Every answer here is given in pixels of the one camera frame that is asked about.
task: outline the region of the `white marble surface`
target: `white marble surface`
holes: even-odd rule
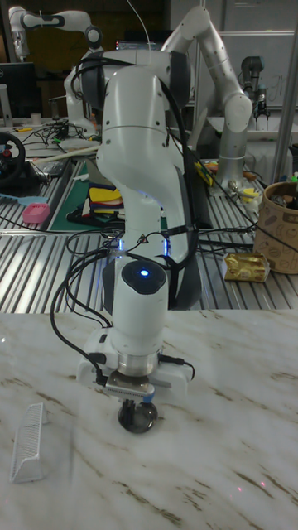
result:
[[[83,345],[90,320],[58,315]],[[134,436],[116,398],[75,382],[45,315],[0,315],[1,530],[297,530],[298,311],[169,314],[166,352],[196,368],[183,407]],[[43,401],[46,477],[9,484],[16,427]]]

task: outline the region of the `brown paper cup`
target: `brown paper cup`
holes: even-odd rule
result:
[[[296,195],[296,182],[280,182],[268,186],[263,194],[257,226],[280,239],[278,243],[269,235],[257,229],[254,252],[266,256],[270,269],[284,274],[298,274],[298,252],[294,252],[284,243],[298,250],[298,210],[290,210],[270,201],[272,195]]]

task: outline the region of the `black disk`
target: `black disk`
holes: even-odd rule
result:
[[[129,432],[142,434],[156,424],[158,412],[153,403],[136,403],[126,399],[118,413],[120,424]]]

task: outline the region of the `pink container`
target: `pink container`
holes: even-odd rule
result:
[[[32,202],[22,212],[24,223],[42,223],[48,215],[50,215],[50,206],[43,202]]]

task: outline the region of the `steering wheel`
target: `steering wheel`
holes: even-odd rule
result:
[[[16,147],[18,154],[12,155]],[[25,163],[25,148],[18,138],[8,132],[0,132],[0,189],[13,185],[21,175]]]

